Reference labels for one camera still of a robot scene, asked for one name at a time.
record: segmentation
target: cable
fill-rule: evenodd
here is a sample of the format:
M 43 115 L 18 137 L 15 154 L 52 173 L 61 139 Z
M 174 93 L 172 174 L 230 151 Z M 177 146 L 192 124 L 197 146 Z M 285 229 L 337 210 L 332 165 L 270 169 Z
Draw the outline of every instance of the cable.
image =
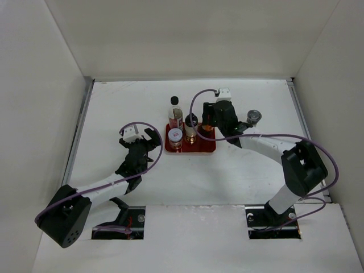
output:
M 315 191 L 315 192 L 312 192 L 312 193 L 309 193 L 308 195 L 306 195 L 305 197 L 303 197 L 302 199 L 303 200 L 307 200 L 307 199 L 315 199 L 315 200 L 320 200 L 321 202 L 323 202 L 323 206 L 320 208 L 320 209 L 316 209 L 310 213 L 306 213 L 302 216 L 298 216 L 296 217 L 295 219 L 292 219 L 278 227 L 272 227 L 270 229 L 262 229 L 262 230 L 259 230 L 259 232 L 267 232 L 267 231 L 273 231 L 273 230 L 276 230 L 276 229 L 280 229 L 282 228 L 283 226 L 286 226 L 294 221 L 297 221 L 298 219 L 301 219 L 303 217 L 306 217 L 306 216 L 309 216 L 313 213 L 316 213 L 318 211 L 320 211 L 321 209 L 323 209 L 325 206 L 326 206 L 326 202 L 325 200 L 323 199 L 320 199 L 318 197 L 311 197 L 313 195 L 316 195 L 320 192 L 323 192 L 329 188 L 331 188 L 332 186 L 334 186 L 337 182 L 338 182 L 338 179 L 339 179 L 339 168 L 338 168 L 338 165 L 336 163 L 336 161 L 334 160 L 334 157 L 331 156 L 331 154 L 319 143 L 311 140 L 311 139 L 308 139 L 308 138 L 305 138 L 303 136 L 299 136 L 299 135 L 293 135 L 293 134 L 241 134 L 241 135 L 234 135 L 234 136 L 229 136 L 229 137 L 226 137 L 226 138 L 217 138 L 217 139 L 214 139 L 214 138 L 206 138 L 204 137 L 203 135 L 201 135 L 198 130 L 197 130 L 197 127 L 193 125 L 193 121 L 192 121 L 192 109 L 193 109 L 193 104 L 196 100 L 196 98 L 200 95 L 200 94 L 203 94 L 203 93 L 206 93 L 206 92 L 214 92 L 214 93 L 217 93 L 217 90 L 215 89 L 205 89 L 205 90 L 202 90 L 200 92 L 198 92 L 192 99 L 192 102 L 191 102 L 191 105 L 190 105 L 190 108 L 189 108 L 189 119 L 191 121 L 191 125 L 192 125 L 192 128 L 194 129 L 194 131 L 196 132 L 196 134 L 204 139 L 204 140 L 207 140 L 207 141 L 223 141 L 223 140 L 229 140 L 229 139 L 235 139 L 235 138 L 241 138 L 241 137 L 262 137 L 262 138 L 273 138 L 273 137 L 288 137 L 288 138 L 297 138 L 297 139 L 301 139 L 301 140 L 305 140 L 311 144 L 313 144 L 315 147 L 317 147 L 318 149 L 320 149 L 329 159 L 330 161 L 332 162 L 333 166 L 334 166 L 334 170 L 335 170 L 335 178 L 334 180 L 327 186 Z
M 117 197 L 113 197 L 109 201 L 117 204 L 120 209 L 127 209 L 129 207 L 124 201 Z
M 235 138 L 242 138 L 242 137 L 262 137 L 262 138 L 273 138 L 273 137 L 287 137 L 287 138 L 297 138 L 297 139 L 301 139 L 301 140 L 305 140 L 311 144 L 313 144 L 314 146 L 316 146 L 318 149 L 320 149 L 329 159 L 330 161 L 332 162 L 333 166 L 334 166 L 334 169 L 335 169 L 335 178 L 334 180 L 327 186 L 313 192 L 313 193 L 309 193 L 308 195 L 306 195 L 304 198 L 306 197 L 311 197 L 313 195 L 316 195 L 320 192 L 323 192 L 329 188 L 331 188 L 332 186 L 334 186 L 336 184 L 336 182 L 338 181 L 339 179 L 339 168 L 337 166 L 337 163 L 336 161 L 334 160 L 334 158 L 331 156 L 331 154 L 325 149 L 323 148 L 323 146 L 311 139 L 308 139 L 308 138 L 305 138 L 303 136 L 299 136 L 299 135 L 293 135 L 293 134 L 241 134 L 241 135 L 233 135 L 233 136 L 229 136 L 227 138 L 206 138 L 204 137 L 203 135 L 201 135 L 198 130 L 197 130 L 197 127 L 193 125 L 193 122 L 192 122 L 192 108 L 193 108 L 193 104 L 196 100 L 196 98 L 200 95 L 200 94 L 203 94 L 203 93 L 206 93 L 206 92 L 216 92 L 216 90 L 214 89 L 206 89 L 206 90 L 202 90 L 200 92 L 198 92 L 192 99 L 192 102 L 191 102 L 191 106 L 189 108 L 189 118 L 191 120 L 191 125 L 192 125 L 192 128 L 194 129 L 194 131 L 196 132 L 196 134 L 204 139 L 204 140 L 207 140 L 207 141 L 223 141 L 223 140 L 229 140 L 229 139 L 235 139 Z
M 157 164 L 158 160 L 160 159 L 161 155 L 162 155 L 162 152 L 163 152 L 163 139 L 162 139 L 162 136 L 160 135 L 160 133 L 158 132 L 158 130 L 151 124 L 149 123 L 146 123 L 146 122 L 141 122 L 141 121 L 136 121 L 136 122 L 130 122 L 128 123 L 127 125 L 123 126 L 120 131 L 123 131 L 125 128 L 131 126 L 131 125 L 136 125 L 136 124 L 141 124 L 141 125 L 146 125 L 146 126 L 149 126 L 151 127 L 152 129 L 154 129 L 154 131 L 158 134 L 159 136 L 159 140 L 160 140 L 160 151 L 159 151 L 159 155 L 157 157 L 157 159 L 153 162 L 153 164 L 147 168 L 145 171 L 141 172 L 141 173 L 138 173 L 137 175 L 132 175 L 132 176 L 129 176 L 129 177 L 126 177 L 126 178 L 123 178 L 123 179 L 119 179 L 113 183 L 108 183 L 108 184 L 105 184 L 105 185 L 102 185 L 102 186 L 99 186 L 99 187 L 95 187 L 95 188 L 91 188 L 91 189 L 87 189 L 85 191 L 82 191 L 82 192 L 77 192 L 73 195 L 70 195 L 66 198 L 63 198 L 55 203 L 53 203 L 52 205 L 46 207 L 45 209 L 43 209 L 34 219 L 34 222 L 36 224 L 38 224 L 39 222 L 39 219 L 41 218 L 41 216 L 43 216 L 45 213 L 49 212 L 51 209 L 54 209 L 55 207 L 59 206 L 60 204 L 63 204 L 64 202 L 68 201 L 68 200 L 71 200 L 77 196 L 80 196 L 80 195 L 84 195 L 86 193 L 90 193 L 90 192 L 95 192 L 95 191 L 99 191 L 100 189 L 105 189 L 105 188 L 108 188 L 114 184 L 118 184 L 120 182 L 123 182 L 125 180 L 129 180 L 129 179 L 133 179 L 135 177 L 138 177 L 140 175 L 144 175 L 145 173 L 147 173 L 151 168 L 153 168 L 155 166 L 155 164 Z
M 267 232 L 267 231 L 273 231 L 273 230 L 281 229 L 282 227 L 287 226 L 287 225 L 289 225 L 290 223 L 293 223 L 293 222 L 297 221 L 298 219 L 301 219 L 301 218 L 306 217 L 306 216 L 309 216 L 309 215 L 311 215 L 311 214 L 313 214 L 313 213 L 319 212 L 319 211 L 320 211 L 320 210 L 322 210 L 324 207 L 326 207 L 326 201 L 325 201 L 325 200 L 323 200 L 323 199 L 321 199 L 321 198 L 318 198 L 318 197 L 307 197 L 307 198 L 306 198 L 306 200 L 309 200 L 309 199 L 311 199 L 311 200 L 312 200 L 312 199 L 315 199 L 315 200 L 319 200 L 319 201 L 321 201 L 321 202 L 322 202 L 322 207 L 320 207 L 320 208 L 318 208 L 318 209 L 316 209 L 316 210 L 313 210 L 313 211 L 311 211 L 311 212 L 309 212 L 309 213 L 306 213 L 306 214 L 304 214 L 304 215 L 297 216 L 296 218 L 294 218 L 294 219 L 292 219 L 292 220 L 289 220 L 288 222 L 286 222 L 286 223 L 284 223 L 284 224 L 282 224 L 282 225 L 280 225 L 280 226 L 271 227 L 270 229 L 260 229 L 260 230 L 257 230 L 257 232 Z
M 254 229 L 255 231 L 262 231 L 262 230 L 266 231 L 267 228 L 269 228 L 269 226 L 266 226 L 266 227 L 264 227 L 262 229 L 256 229 L 254 227 L 251 227 L 251 229 Z
M 96 232 L 102 231 L 102 229 L 106 229 L 106 231 L 113 231 L 113 232 L 118 232 L 118 233 L 123 233 L 123 234 L 128 234 L 128 235 L 130 233 L 132 233 L 131 229 L 129 229 L 128 227 L 125 227 L 125 226 L 110 225 L 110 226 L 95 226 L 95 228 L 97 228 L 97 230 L 94 231 L 92 236 L 94 236 L 96 234 Z

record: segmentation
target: black bottle cap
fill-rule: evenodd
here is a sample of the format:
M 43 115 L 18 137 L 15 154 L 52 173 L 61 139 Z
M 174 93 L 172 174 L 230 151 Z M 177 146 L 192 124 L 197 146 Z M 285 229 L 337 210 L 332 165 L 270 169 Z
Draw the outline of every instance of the black bottle cap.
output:
M 171 97 L 171 104 L 172 105 L 177 105 L 178 104 L 178 97 L 176 97 L 176 96 Z
M 186 117 L 186 119 L 184 120 L 184 122 L 185 122 L 185 125 L 186 126 L 192 127 L 191 126 L 191 120 L 189 119 L 189 115 Z M 197 124 L 198 124 L 198 119 L 197 119 L 197 117 L 193 113 L 192 113 L 192 122 L 193 122 L 194 127 L 196 127 Z

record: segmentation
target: bottle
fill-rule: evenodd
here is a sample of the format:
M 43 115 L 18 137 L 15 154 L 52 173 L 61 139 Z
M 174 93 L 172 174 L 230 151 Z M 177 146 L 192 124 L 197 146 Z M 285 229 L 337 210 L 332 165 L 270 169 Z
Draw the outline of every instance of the bottle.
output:
M 171 97 L 171 108 L 168 111 L 169 126 L 171 129 L 178 128 L 183 131 L 183 114 L 181 107 L 178 106 L 178 97 Z
M 213 124 L 212 116 L 215 110 L 213 108 L 213 104 L 208 102 L 204 102 L 204 111 L 202 113 L 202 134 L 206 137 L 210 134 L 210 132 L 214 129 L 210 124 Z
M 193 113 L 192 113 L 192 122 L 193 126 L 197 129 L 198 119 Z M 197 140 L 197 134 L 195 130 L 192 128 L 191 119 L 189 118 L 189 115 L 186 117 L 184 124 L 185 124 L 184 129 L 186 132 L 185 140 L 187 143 L 194 144 L 194 142 L 196 142 Z
M 168 132 L 168 140 L 169 145 L 172 147 L 172 149 L 179 150 L 182 148 L 182 136 L 183 133 L 180 129 L 170 129 L 170 131 Z

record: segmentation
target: red label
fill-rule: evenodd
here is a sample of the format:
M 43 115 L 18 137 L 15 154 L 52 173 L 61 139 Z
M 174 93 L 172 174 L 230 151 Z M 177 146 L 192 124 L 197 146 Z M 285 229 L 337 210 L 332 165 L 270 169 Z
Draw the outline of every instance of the red label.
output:
M 176 119 L 176 118 L 170 118 L 169 119 L 169 126 L 171 129 L 178 128 L 182 131 L 183 129 L 183 121 L 182 118 Z

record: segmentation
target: small glass jar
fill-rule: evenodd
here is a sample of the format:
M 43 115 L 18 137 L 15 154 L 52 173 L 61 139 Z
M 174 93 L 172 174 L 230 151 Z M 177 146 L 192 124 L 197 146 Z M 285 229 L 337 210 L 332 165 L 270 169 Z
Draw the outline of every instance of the small glass jar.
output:
M 193 113 L 192 113 L 192 122 L 193 122 L 193 127 L 196 127 L 196 129 L 197 129 L 198 119 Z M 185 120 L 184 130 L 186 132 L 186 136 L 185 136 L 186 142 L 189 144 L 194 144 L 197 140 L 197 133 L 195 132 L 193 127 L 191 125 L 191 119 L 188 115 Z
M 174 150 L 178 150 L 182 148 L 182 137 L 183 133 L 178 128 L 170 129 L 168 132 L 169 145 Z

